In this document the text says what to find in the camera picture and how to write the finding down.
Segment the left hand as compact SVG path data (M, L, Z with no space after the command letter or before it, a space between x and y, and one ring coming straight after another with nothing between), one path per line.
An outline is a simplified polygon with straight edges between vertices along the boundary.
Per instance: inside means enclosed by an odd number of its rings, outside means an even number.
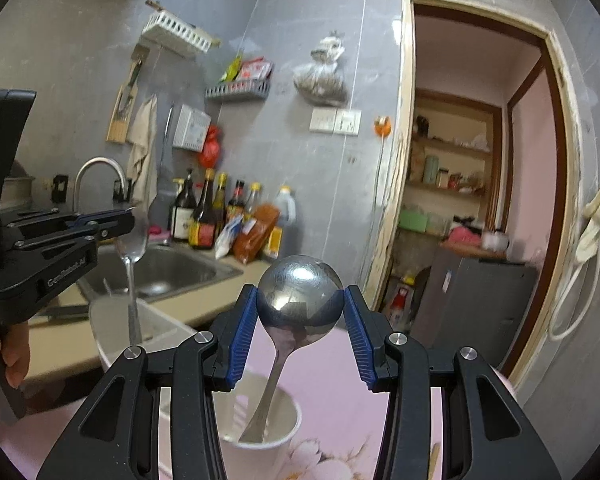
M12 388L19 388L26 378L31 359L28 323L12 326L0 337L0 357L6 365L5 377Z

